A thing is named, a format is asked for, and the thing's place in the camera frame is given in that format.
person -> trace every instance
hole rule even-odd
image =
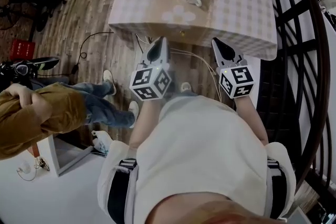
[[[0,93],[0,159],[13,157],[51,134],[68,133],[84,124],[133,128],[139,106],[132,101],[128,111],[118,111],[103,99],[116,92],[108,70],[101,85],[54,83],[32,91],[12,84]]]
[[[163,108],[161,101],[144,101],[129,145],[110,145],[98,180],[101,209],[113,218],[111,208],[121,204],[112,199],[116,167],[123,172],[121,161],[133,157],[139,170],[133,212],[125,211],[125,217],[131,212],[134,224],[279,223],[266,214],[268,158],[286,176],[286,202],[278,212],[283,215],[296,187],[287,150],[268,143],[249,97],[235,102],[237,112],[197,96],[187,82]]]

cup handle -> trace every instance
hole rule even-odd
[[[202,1],[201,1],[201,0],[196,0],[195,5],[196,5],[197,7],[201,7],[201,5],[202,5]]]

backpack strap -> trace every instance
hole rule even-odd
[[[267,194],[265,217],[278,219],[285,208],[287,180],[278,161],[267,159]]]
[[[135,158],[123,159],[117,167],[111,184],[107,209],[116,224],[133,224],[135,187],[138,178]]]

brown shirt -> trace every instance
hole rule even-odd
[[[37,123],[31,106],[24,109],[18,97],[0,93],[0,159],[13,157],[53,133],[67,133],[85,123],[86,107],[82,95],[59,83],[36,91],[52,108],[51,118]]]

white shirt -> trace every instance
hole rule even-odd
[[[107,214],[111,171],[126,158],[128,149],[126,144],[113,141],[102,168],[98,202]],[[134,224],[143,224],[164,198],[181,193],[222,194],[264,215],[267,156],[280,163],[290,182],[282,214],[293,202],[296,180],[286,148],[279,143],[263,146],[232,109],[202,96],[168,102],[136,156],[139,174]]]

